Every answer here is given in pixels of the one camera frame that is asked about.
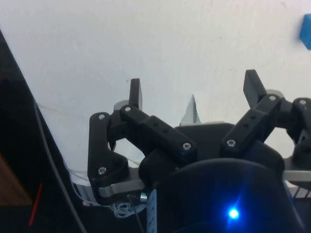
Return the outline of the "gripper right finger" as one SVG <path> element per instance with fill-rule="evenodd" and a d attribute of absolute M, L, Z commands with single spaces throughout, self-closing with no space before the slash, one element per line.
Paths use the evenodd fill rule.
<path fill-rule="evenodd" d="M 292 163 L 311 166 L 311 100 L 289 102 L 269 94 L 254 69 L 245 72 L 243 92 L 250 106 L 246 114 L 222 140 L 222 155 L 242 158 L 256 143 L 263 143 L 274 128 L 283 128 L 294 142 Z"/>

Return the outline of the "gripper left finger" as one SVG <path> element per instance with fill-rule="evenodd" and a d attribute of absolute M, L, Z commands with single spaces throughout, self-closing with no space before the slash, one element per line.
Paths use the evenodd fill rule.
<path fill-rule="evenodd" d="M 91 184 L 113 184 L 129 175 L 127 159 L 113 148 L 127 139 L 146 159 L 139 166 L 145 184 L 158 182 L 155 172 L 161 164 L 169 169 L 188 165 L 197 158 L 196 143 L 155 116 L 141 110 L 142 93 L 139 79 L 132 79 L 128 103 L 112 114 L 99 112 L 89 119 L 87 175 Z"/>

